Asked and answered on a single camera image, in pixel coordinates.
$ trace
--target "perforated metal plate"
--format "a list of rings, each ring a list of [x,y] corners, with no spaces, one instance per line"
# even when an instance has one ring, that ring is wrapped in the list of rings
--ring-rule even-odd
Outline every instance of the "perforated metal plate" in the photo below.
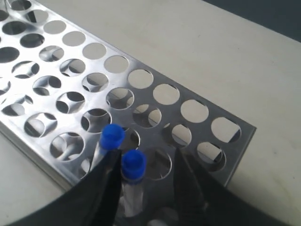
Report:
[[[56,182],[85,176],[104,125],[147,153],[147,177],[172,171],[175,147],[226,184],[255,128],[35,1],[0,11],[1,131]]]

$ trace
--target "table surface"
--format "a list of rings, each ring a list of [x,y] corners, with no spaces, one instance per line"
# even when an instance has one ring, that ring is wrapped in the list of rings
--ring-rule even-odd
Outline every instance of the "table surface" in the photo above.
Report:
[[[60,15],[257,127],[229,184],[301,222],[301,43],[201,0],[40,0]],[[61,194],[0,136],[0,224]]]

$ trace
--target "blue cap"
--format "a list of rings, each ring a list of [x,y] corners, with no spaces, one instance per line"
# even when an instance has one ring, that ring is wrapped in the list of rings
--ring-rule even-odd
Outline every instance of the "blue cap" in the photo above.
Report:
[[[121,171],[125,179],[135,181],[144,176],[146,156],[139,150],[130,150],[122,156]]]
[[[99,144],[103,149],[113,150],[121,145],[125,136],[125,132],[121,126],[109,124],[104,127]]]

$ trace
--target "clear plastic tube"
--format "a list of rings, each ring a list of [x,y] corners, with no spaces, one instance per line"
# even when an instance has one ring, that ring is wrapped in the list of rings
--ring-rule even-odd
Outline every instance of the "clear plastic tube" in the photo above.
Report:
[[[91,169],[93,169],[104,158],[107,152],[108,150],[101,148],[99,143],[97,143],[91,163]]]
[[[146,156],[139,150],[130,150],[122,156],[123,206],[125,217],[133,217],[143,211],[143,177]]]
[[[132,185],[125,181],[122,191],[125,217],[133,217],[141,213],[143,210],[142,183]]]
[[[122,127],[110,124],[104,127],[99,142],[96,144],[94,156],[91,163],[91,170],[104,158],[108,151],[117,149],[125,138]]]

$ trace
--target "dark background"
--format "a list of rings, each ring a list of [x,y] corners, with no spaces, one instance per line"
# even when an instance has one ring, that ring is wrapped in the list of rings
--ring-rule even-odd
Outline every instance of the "dark background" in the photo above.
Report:
[[[301,0],[204,0],[301,42]]]

